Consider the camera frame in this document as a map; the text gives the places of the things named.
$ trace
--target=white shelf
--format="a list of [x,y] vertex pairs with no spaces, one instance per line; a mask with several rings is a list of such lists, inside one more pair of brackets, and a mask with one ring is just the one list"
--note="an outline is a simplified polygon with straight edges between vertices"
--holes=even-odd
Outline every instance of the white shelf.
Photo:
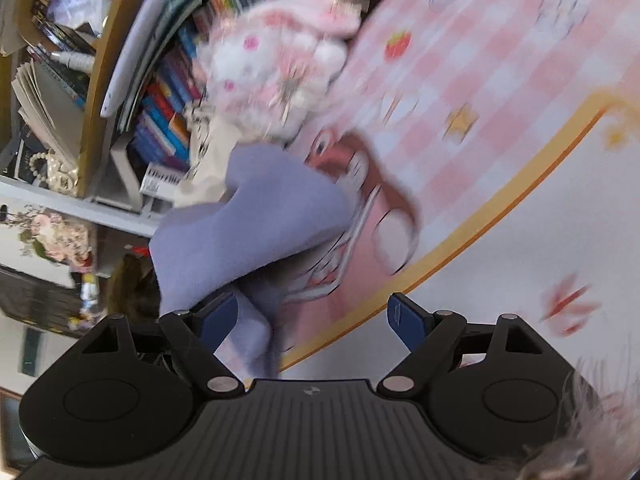
[[107,205],[90,202],[89,200],[60,195],[60,193],[35,187],[5,176],[0,176],[0,196],[41,205],[64,214],[77,216],[95,224],[146,238],[151,238],[161,219],[160,214],[151,210],[148,212],[143,210],[140,214],[130,213]]

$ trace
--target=orange border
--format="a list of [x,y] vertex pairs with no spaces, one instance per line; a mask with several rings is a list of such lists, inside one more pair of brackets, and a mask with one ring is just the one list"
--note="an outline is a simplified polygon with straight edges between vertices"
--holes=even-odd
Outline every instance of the orange border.
[[393,292],[405,294],[433,276],[478,238],[496,225],[513,208],[558,167],[610,109],[623,109],[640,123],[640,106],[607,90],[591,94],[555,136],[538,152],[511,181],[498,191],[478,211],[471,215],[449,237],[419,262],[390,280],[381,290],[367,298],[355,310],[307,343],[296,346],[282,359],[282,370],[315,354],[340,339],[386,308]]

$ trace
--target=red book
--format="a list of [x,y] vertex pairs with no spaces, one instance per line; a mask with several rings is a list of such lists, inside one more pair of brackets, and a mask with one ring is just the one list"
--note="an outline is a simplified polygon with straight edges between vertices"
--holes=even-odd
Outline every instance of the red book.
[[171,108],[169,101],[167,101],[166,97],[164,97],[164,94],[162,94],[158,83],[156,83],[155,81],[149,83],[146,86],[146,92],[154,100],[156,106],[158,107],[158,110],[160,110],[160,113],[166,119],[166,121],[171,121],[172,117],[174,116],[174,109]]

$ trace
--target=logo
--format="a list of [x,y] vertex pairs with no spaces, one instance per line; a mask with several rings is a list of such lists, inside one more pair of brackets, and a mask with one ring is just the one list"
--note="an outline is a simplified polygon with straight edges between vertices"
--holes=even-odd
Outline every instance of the logo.
[[311,388],[309,388],[308,390],[302,390],[306,395],[308,395],[309,397],[313,397],[316,396],[320,393],[320,388],[318,388],[317,386],[312,386]]

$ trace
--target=picture frame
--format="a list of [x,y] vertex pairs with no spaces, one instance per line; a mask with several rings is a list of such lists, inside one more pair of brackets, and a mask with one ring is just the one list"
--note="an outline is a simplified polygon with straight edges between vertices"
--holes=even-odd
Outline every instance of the picture frame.
[[2,470],[14,476],[36,460],[20,430],[18,406],[21,399],[19,394],[0,388]]

